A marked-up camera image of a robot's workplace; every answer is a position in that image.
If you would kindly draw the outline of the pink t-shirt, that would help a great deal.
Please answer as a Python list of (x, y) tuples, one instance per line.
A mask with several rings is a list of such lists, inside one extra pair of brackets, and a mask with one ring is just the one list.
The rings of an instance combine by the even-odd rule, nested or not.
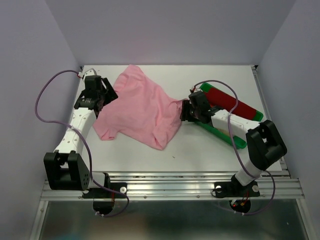
[(118, 133), (151, 148), (164, 150), (181, 126), (182, 100), (169, 97), (136, 65), (129, 65), (116, 79), (118, 98), (105, 105), (93, 128), (102, 141)]

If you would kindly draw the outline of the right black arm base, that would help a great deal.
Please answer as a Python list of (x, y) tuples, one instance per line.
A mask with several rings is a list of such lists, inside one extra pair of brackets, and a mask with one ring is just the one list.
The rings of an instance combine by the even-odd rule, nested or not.
[(251, 209), (250, 198), (260, 196), (260, 189), (256, 181), (242, 186), (235, 176), (230, 181), (218, 181), (214, 183), (211, 195), (217, 199), (230, 198), (229, 206), (234, 213), (247, 215)]

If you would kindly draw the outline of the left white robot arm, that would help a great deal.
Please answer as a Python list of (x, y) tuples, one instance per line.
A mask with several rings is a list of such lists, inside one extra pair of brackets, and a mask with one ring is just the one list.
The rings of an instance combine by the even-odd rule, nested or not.
[(103, 107), (118, 98), (108, 79), (90, 69), (82, 75), (84, 90), (75, 101), (70, 123), (54, 152), (43, 162), (52, 190), (84, 191), (91, 182), (90, 168), (82, 158), (86, 137)]

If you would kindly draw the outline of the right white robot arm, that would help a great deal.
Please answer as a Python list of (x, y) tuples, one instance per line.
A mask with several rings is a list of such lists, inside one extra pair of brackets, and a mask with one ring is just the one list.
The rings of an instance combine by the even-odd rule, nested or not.
[(196, 91), (182, 101), (180, 119), (212, 125), (216, 129), (228, 131), (230, 137), (236, 136), (246, 142), (249, 160), (243, 163), (238, 159), (241, 169), (235, 174), (235, 180), (230, 182), (231, 192), (242, 195), (248, 190), (248, 184), (258, 179), (288, 150), (272, 121), (258, 122), (238, 116), (233, 113), (238, 105), (239, 100), (236, 98), (230, 110), (211, 106), (205, 93)]

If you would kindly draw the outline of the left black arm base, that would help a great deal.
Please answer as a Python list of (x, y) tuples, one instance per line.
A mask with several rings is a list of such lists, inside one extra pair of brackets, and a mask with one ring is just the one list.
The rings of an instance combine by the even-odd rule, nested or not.
[(111, 191), (102, 188), (90, 188), (82, 194), (84, 200), (92, 200), (92, 208), (96, 216), (115, 217), (123, 213), (129, 205), (126, 182), (112, 182)]

